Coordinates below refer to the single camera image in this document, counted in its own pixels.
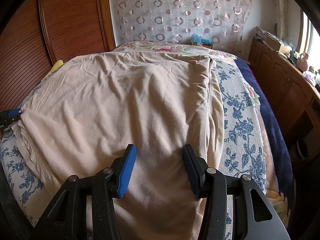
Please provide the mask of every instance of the wrinkled cloth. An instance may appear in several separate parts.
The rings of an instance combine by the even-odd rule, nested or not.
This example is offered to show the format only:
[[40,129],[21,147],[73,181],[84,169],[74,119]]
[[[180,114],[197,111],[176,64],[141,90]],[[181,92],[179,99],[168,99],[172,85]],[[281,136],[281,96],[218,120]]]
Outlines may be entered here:
[[22,107],[14,129],[28,167],[53,197],[71,174],[92,176],[137,147],[128,192],[115,199],[123,239],[196,239],[203,210],[182,146],[218,168],[224,112],[215,61],[173,53],[76,57]]

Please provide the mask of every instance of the yellow pillow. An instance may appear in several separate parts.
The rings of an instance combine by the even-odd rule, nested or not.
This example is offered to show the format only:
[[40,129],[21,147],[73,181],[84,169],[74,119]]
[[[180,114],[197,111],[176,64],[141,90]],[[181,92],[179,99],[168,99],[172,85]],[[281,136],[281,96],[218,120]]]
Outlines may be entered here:
[[49,76],[53,71],[57,70],[58,68],[60,68],[63,65],[63,61],[62,60],[58,60],[53,67],[50,69],[49,73],[47,75],[45,75],[45,77],[42,79],[44,80],[47,76]]

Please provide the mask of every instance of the window curtain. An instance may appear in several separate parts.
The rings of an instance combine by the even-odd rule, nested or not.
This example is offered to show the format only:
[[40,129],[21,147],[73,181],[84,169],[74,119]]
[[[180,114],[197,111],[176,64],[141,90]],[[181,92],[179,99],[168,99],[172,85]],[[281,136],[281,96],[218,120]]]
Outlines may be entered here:
[[252,0],[116,0],[113,28],[126,41],[188,43],[196,33],[215,49],[240,51]]
[[277,7],[277,37],[284,40],[287,37],[285,17],[287,14],[287,0],[276,0]]

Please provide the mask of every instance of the blue gripper pad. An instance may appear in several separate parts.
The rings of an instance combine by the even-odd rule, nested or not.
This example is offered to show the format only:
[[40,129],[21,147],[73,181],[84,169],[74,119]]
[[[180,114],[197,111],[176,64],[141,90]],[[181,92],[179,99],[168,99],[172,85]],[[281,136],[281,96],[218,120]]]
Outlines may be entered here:
[[196,158],[196,155],[194,154],[190,144],[186,144],[182,148],[182,159],[188,174],[191,189],[196,197],[199,197],[201,193],[200,175],[197,172],[194,160],[191,155],[194,155],[194,157]]
[[124,193],[127,192],[133,166],[136,161],[136,157],[137,157],[136,147],[133,144],[129,144],[124,153],[124,156],[122,157],[122,158],[126,158],[126,160],[124,162],[124,165],[119,175],[119,187],[117,190],[117,194],[120,198],[122,198]]

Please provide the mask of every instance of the metal pin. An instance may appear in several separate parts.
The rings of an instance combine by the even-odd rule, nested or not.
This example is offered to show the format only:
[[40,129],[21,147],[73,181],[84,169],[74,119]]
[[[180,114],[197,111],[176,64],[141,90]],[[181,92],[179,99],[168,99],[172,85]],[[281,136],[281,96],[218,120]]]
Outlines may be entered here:
[[242,175],[242,179],[249,181],[249,180],[251,180],[251,177],[248,174],[244,174],[244,175]]
[[217,170],[215,168],[207,168],[207,172],[210,174],[215,174]]
[[69,176],[69,178],[68,178],[68,180],[70,181],[70,182],[73,182],[73,181],[75,181],[77,179],[77,176],[76,175],[71,175],[71,176]]
[[111,168],[105,168],[103,169],[103,173],[104,174],[110,174],[112,172],[112,169]]

